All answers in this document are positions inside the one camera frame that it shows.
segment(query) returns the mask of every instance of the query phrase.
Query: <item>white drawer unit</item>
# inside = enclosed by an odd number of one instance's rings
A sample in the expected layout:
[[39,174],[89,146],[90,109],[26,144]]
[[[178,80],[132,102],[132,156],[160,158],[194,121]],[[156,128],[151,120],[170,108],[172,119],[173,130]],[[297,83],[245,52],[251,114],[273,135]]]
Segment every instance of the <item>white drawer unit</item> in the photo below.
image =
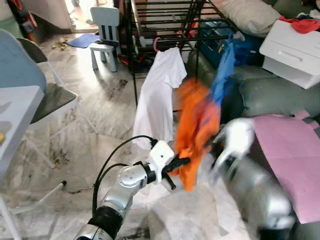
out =
[[260,53],[263,68],[304,89],[320,82],[320,32],[298,33],[290,23],[277,20]]

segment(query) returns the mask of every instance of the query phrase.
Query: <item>floor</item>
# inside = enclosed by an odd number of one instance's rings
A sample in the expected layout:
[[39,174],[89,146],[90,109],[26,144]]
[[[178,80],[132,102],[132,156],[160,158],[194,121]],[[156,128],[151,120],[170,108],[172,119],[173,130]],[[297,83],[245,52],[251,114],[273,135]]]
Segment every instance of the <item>floor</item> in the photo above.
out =
[[[132,76],[124,65],[111,73],[108,65],[98,63],[93,71],[89,49],[52,49],[61,36],[41,45],[49,61],[66,86],[81,98],[81,105],[97,126],[80,120],[49,140],[71,120],[79,117],[76,110],[57,121],[27,134],[58,166],[50,169],[23,139],[0,186],[8,205],[34,203],[66,180],[65,190],[43,206],[14,216],[24,240],[73,239],[91,217],[92,186],[106,157],[123,140],[129,138],[136,106]],[[43,68],[48,81],[53,76]],[[142,80],[137,81],[140,90]],[[148,153],[131,145],[123,147],[113,163],[133,164],[145,160]],[[110,173],[100,187],[101,200],[114,181]],[[12,239],[5,221],[0,219],[0,239]],[[193,192],[178,187],[168,192],[163,185],[148,185],[133,199],[133,205],[117,236],[118,240],[255,240],[252,231],[241,220],[233,199],[222,182],[215,187],[199,184]]]

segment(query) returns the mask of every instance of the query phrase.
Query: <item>white plastic chair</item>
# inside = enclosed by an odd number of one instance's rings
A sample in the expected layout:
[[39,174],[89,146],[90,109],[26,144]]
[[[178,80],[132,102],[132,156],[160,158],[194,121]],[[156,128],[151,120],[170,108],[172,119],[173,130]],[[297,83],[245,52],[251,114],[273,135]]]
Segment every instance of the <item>white plastic chair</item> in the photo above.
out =
[[[116,27],[119,25],[119,9],[110,6],[95,6],[92,7],[90,11],[94,24],[98,25],[99,27],[100,39],[119,44],[116,35]],[[95,56],[95,51],[98,51],[100,52],[100,58],[102,62],[106,62],[108,59],[110,71],[117,71],[116,60],[113,53],[116,50],[116,54],[120,54],[119,45],[118,47],[114,47],[105,44],[92,43],[89,45],[89,48],[91,51],[93,69],[98,69],[97,59]]]
[[[17,38],[17,40],[21,43],[24,50],[28,53],[30,58],[37,63],[38,65],[47,64],[53,74],[55,83],[48,83],[46,93],[35,112],[35,115],[30,123],[30,129],[40,128],[41,126],[45,126],[48,122],[53,119],[56,119],[60,115],[68,112],[71,109],[77,108],[87,123],[92,127],[95,133],[97,133],[97,129],[94,124],[90,121],[84,109],[81,107],[79,103],[79,97],[76,93],[67,89],[65,83],[57,74],[56,70],[53,68],[51,63],[48,61],[47,57],[40,50],[40,48],[35,45],[33,42],[24,39]],[[60,129],[55,134],[51,135],[49,138],[60,134],[66,128],[68,128],[71,124],[75,123],[79,119],[75,119],[70,122],[67,126]],[[27,142],[35,149],[35,151],[46,161],[46,163],[51,167],[55,168],[55,164],[50,161],[50,159],[42,153],[38,146],[25,134]]]

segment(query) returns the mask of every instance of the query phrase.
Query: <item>black cable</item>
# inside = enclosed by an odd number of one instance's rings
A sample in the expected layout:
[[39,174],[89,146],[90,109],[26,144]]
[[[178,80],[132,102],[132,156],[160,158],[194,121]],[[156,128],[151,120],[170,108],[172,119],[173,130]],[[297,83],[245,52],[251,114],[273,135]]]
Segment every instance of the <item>black cable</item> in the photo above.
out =
[[103,172],[103,174],[102,174],[101,177],[100,177],[99,186],[100,186],[102,180],[103,180],[103,179],[105,178],[105,176],[107,175],[107,173],[108,173],[111,169],[113,169],[114,167],[118,167],[118,166],[127,167],[127,166],[129,166],[129,165],[128,165],[128,164],[124,164],[124,163],[116,163],[116,164],[113,164],[113,165],[111,165],[110,167],[108,167],[108,168]]
[[118,145],[114,150],[113,152],[109,155],[109,157],[106,159],[104,165],[102,166],[96,180],[95,180],[95,183],[93,185],[93,195],[92,195],[92,214],[94,215],[95,212],[96,212],[96,209],[97,209],[97,206],[98,206],[98,191],[99,191],[99,186],[100,186],[100,182],[102,179],[101,176],[108,164],[108,162],[110,161],[110,159],[112,158],[112,156],[116,153],[116,151],[118,151],[123,145],[129,143],[130,141],[134,140],[134,139],[138,139],[138,138],[146,138],[146,139],[149,139],[151,141],[151,147],[153,147],[158,141],[156,139],[153,139],[152,137],[150,136],[147,136],[147,135],[139,135],[139,136],[134,136],[134,137],[131,137],[129,138],[128,140],[122,142],[120,145]]

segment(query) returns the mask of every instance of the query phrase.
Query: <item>orange cloth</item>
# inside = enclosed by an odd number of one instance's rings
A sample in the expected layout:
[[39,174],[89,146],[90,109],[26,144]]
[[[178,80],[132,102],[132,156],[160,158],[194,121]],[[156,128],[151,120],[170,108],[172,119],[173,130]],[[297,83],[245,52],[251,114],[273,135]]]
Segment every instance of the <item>orange cloth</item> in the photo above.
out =
[[180,97],[181,114],[176,132],[175,151],[180,158],[190,158],[189,164],[173,172],[179,175],[186,191],[191,192],[197,170],[201,164],[205,144],[215,136],[220,126],[220,107],[209,100],[210,90],[195,79],[182,84]]

